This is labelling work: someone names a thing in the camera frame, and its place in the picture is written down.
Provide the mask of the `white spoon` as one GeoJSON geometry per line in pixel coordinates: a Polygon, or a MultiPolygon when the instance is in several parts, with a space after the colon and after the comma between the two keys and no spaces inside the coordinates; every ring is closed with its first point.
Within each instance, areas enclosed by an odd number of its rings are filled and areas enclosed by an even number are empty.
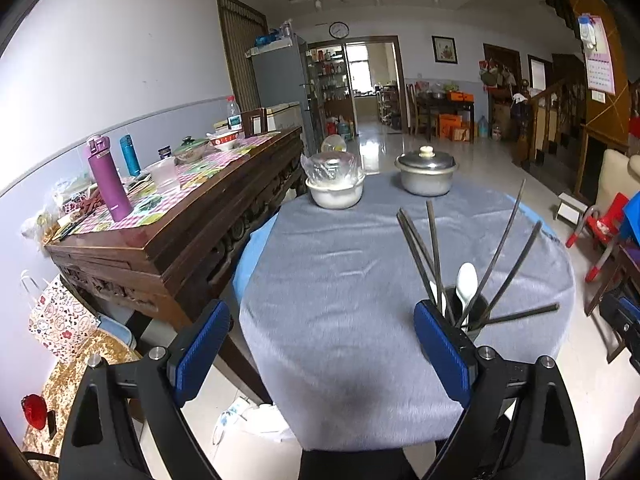
{"type": "Polygon", "coordinates": [[[446,290],[438,288],[437,284],[430,281],[431,291],[433,293],[434,305],[439,308],[439,312],[442,316],[446,315],[447,309],[447,295],[446,290]]]}
{"type": "Polygon", "coordinates": [[[473,263],[465,262],[460,266],[456,283],[456,296],[462,310],[471,303],[478,289],[478,277],[473,263]]]}

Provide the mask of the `grey refrigerator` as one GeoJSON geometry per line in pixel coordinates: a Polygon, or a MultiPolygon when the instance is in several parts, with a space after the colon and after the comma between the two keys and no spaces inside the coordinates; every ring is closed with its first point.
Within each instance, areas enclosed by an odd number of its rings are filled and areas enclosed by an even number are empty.
{"type": "Polygon", "coordinates": [[[307,43],[296,34],[245,52],[252,62],[260,105],[296,108],[303,128],[304,152],[318,152],[321,143],[319,110],[314,84],[309,75],[307,43]]]}

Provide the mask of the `red white bowl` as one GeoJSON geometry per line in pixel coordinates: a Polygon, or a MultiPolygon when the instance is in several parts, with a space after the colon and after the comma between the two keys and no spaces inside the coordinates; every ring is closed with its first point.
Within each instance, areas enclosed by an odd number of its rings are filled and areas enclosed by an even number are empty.
{"type": "Polygon", "coordinates": [[[239,133],[232,130],[209,133],[207,135],[210,145],[216,151],[228,152],[238,146],[239,133]]]}

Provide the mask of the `dark chopstick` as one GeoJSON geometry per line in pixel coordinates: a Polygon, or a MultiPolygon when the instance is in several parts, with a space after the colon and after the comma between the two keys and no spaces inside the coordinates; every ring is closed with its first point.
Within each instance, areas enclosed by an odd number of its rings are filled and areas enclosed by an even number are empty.
{"type": "Polygon", "coordinates": [[[479,322],[476,328],[479,330],[480,328],[487,325],[502,324],[507,322],[524,320],[524,318],[533,318],[534,316],[556,312],[557,310],[559,310],[559,308],[560,308],[559,304],[547,304],[546,306],[543,306],[543,307],[538,307],[538,308],[528,309],[521,312],[498,316],[498,318],[488,318],[487,321],[479,322]]]}
{"type": "Polygon", "coordinates": [[[438,288],[442,287],[442,272],[440,272],[440,258],[439,258],[439,244],[437,238],[437,228],[436,228],[436,220],[433,202],[431,200],[426,201],[426,211],[428,217],[428,225],[430,226],[430,234],[432,241],[432,252],[433,252],[433,270],[432,273],[434,275],[435,283],[438,288]]]}
{"type": "Polygon", "coordinates": [[[480,316],[480,319],[473,325],[474,330],[479,330],[480,326],[482,326],[485,322],[489,320],[492,310],[494,310],[494,307],[498,304],[499,300],[502,298],[506,290],[509,288],[509,286],[511,285],[512,281],[515,278],[515,275],[518,274],[518,271],[521,269],[521,266],[523,265],[528,254],[532,250],[533,244],[536,242],[536,239],[538,238],[541,229],[542,229],[542,221],[538,220],[535,223],[534,228],[532,229],[532,232],[529,234],[527,242],[525,243],[522,251],[518,255],[518,258],[516,259],[510,272],[506,276],[506,279],[503,281],[502,285],[498,289],[498,292],[496,292],[495,297],[491,299],[491,302],[488,304],[488,307],[480,316]]]}
{"type": "Polygon", "coordinates": [[[520,185],[520,189],[518,190],[518,195],[516,196],[516,200],[513,204],[511,213],[510,213],[510,217],[508,222],[506,222],[506,227],[504,228],[502,235],[500,237],[499,243],[497,245],[497,248],[495,249],[494,253],[492,254],[492,257],[489,261],[488,267],[486,269],[486,271],[484,272],[482,278],[480,279],[480,284],[478,284],[478,289],[477,289],[477,293],[475,294],[474,298],[471,300],[471,303],[466,307],[465,310],[462,310],[462,313],[460,315],[460,318],[457,320],[456,326],[457,327],[461,327],[463,322],[465,321],[465,319],[469,316],[469,314],[471,313],[471,310],[473,309],[473,307],[475,306],[475,303],[477,302],[477,299],[480,298],[480,295],[483,292],[483,289],[485,287],[485,285],[487,284],[492,271],[495,269],[495,266],[497,264],[497,261],[499,259],[499,256],[503,250],[503,246],[504,244],[506,244],[506,239],[508,238],[511,230],[512,230],[512,226],[515,220],[516,215],[518,214],[518,210],[520,209],[520,203],[522,200],[522,196],[524,193],[524,188],[526,185],[526,179],[523,179],[520,185]]]}
{"type": "Polygon", "coordinates": [[[439,262],[431,255],[410,214],[404,208],[399,208],[396,218],[425,288],[427,298],[439,308],[440,313],[447,321],[453,321],[454,314],[447,299],[446,289],[442,284],[439,262]]]}
{"type": "Polygon", "coordinates": [[[428,272],[432,270],[431,256],[425,248],[424,241],[416,226],[410,219],[404,208],[399,208],[396,218],[402,235],[405,237],[406,243],[412,255],[416,270],[420,275],[421,281],[427,293],[427,297],[434,304],[433,293],[430,287],[430,276],[428,272]]]}

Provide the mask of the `purple thermos bottle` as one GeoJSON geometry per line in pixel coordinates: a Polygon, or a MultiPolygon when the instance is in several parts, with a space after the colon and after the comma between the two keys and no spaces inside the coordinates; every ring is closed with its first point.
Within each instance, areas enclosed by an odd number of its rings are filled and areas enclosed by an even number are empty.
{"type": "Polygon", "coordinates": [[[86,141],[88,164],[98,185],[102,200],[114,222],[122,221],[132,211],[111,153],[108,136],[90,136],[86,141]]]}

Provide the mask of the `dark dining table background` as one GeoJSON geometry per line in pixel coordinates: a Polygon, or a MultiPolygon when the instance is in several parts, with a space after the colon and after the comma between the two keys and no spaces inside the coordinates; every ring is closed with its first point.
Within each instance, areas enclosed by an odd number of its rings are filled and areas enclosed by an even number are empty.
{"type": "Polygon", "coordinates": [[[475,103],[469,100],[453,100],[448,96],[436,99],[433,93],[421,93],[416,98],[418,113],[426,120],[424,134],[427,139],[439,136],[440,118],[444,115],[461,118],[461,128],[469,131],[466,142],[473,143],[476,137],[475,103]]]}

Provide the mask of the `framed wall picture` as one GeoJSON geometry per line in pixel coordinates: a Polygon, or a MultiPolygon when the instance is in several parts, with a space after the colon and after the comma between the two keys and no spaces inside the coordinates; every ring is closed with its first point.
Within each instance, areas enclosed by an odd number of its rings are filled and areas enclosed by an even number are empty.
{"type": "Polygon", "coordinates": [[[454,38],[433,36],[432,44],[436,63],[457,64],[458,56],[454,38]]]}

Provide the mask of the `round wall clock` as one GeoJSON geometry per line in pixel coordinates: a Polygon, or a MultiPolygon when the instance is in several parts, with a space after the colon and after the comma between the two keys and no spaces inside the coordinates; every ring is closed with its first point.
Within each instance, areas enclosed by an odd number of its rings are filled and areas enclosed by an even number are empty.
{"type": "Polygon", "coordinates": [[[329,24],[329,34],[335,40],[344,40],[349,36],[349,27],[344,22],[335,21],[329,24]]]}

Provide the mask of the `glass lid green bowl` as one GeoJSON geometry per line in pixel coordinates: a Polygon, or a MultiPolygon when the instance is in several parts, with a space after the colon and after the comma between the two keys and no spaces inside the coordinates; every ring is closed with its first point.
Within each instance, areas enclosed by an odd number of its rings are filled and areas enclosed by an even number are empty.
{"type": "Polygon", "coordinates": [[[174,151],[174,156],[179,164],[192,164],[201,160],[209,148],[209,140],[194,139],[192,136],[186,136],[182,139],[180,146],[174,151]]]}

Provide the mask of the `white chest freezer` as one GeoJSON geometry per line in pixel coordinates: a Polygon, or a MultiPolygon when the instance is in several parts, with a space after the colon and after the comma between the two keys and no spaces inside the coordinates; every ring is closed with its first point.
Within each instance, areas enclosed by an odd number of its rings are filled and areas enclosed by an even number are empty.
{"type": "Polygon", "coordinates": [[[285,130],[303,127],[299,102],[281,103],[266,107],[267,130],[285,130]]]}

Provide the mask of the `white pot with plastic bag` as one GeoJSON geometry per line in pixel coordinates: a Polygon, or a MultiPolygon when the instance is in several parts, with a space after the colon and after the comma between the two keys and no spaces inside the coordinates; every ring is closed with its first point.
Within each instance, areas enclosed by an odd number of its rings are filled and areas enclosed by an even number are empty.
{"type": "Polygon", "coordinates": [[[360,201],[366,174],[353,154],[329,151],[300,156],[306,187],[317,206],[344,210],[360,201]]]}

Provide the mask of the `patterned gift bag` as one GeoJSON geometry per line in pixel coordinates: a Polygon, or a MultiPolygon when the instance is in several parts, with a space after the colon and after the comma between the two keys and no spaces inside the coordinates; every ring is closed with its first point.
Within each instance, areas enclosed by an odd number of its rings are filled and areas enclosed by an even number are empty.
{"type": "Polygon", "coordinates": [[[99,318],[74,296],[61,275],[38,289],[30,302],[28,331],[60,362],[76,359],[99,328],[99,318]]]}

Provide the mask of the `carved dark wooden sideboard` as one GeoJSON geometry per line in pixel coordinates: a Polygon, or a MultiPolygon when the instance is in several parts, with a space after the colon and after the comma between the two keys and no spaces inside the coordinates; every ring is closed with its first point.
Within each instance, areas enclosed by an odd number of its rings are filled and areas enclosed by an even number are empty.
{"type": "Polygon", "coordinates": [[[46,251],[94,298],[191,325],[231,281],[250,233],[305,193],[302,130],[283,130],[211,177],[148,226],[70,234],[46,251]]]}

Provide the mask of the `red plastic chair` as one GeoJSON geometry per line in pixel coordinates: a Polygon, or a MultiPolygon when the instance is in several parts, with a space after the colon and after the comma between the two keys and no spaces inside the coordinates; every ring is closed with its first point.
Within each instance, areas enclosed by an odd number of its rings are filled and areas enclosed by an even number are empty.
{"type": "Polygon", "coordinates": [[[629,198],[626,195],[617,193],[606,211],[602,211],[597,205],[590,206],[579,218],[576,229],[567,239],[565,246],[571,248],[578,240],[580,233],[587,228],[591,232],[596,245],[604,248],[598,261],[586,274],[585,281],[587,283],[593,282],[598,277],[602,266],[604,266],[608,257],[612,255],[620,241],[624,207],[628,202],[629,198]]]}

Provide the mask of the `grey fleece table cloth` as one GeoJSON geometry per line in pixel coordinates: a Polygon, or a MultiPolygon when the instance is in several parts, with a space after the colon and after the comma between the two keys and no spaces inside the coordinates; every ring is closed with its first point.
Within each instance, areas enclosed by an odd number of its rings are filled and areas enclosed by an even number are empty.
{"type": "MultiPolygon", "coordinates": [[[[413,310],[425,295],[396,214],[404,208],[431,243],[426,199],[397,174],[376,174],[360,202],[326,210],[310,198],[285,204],[240,302],[240,325],[274,404],[306,450],[404,448],[446,438],[461,406],[424,356],[413,310]]],[[[484,274],[512,210],[501,192],[455,178],[432,200],[446,286],[462,263],[484,274]]],[[[517,214],[484,288],[490,300],[534,228],[517,214]]],[[[570,326],[575,275],[564,245],[540,232],[495,306],[503,316],[559,304],[556,312],[489,325],[480,344],[531,363],[556,356],[570,326]]]]}

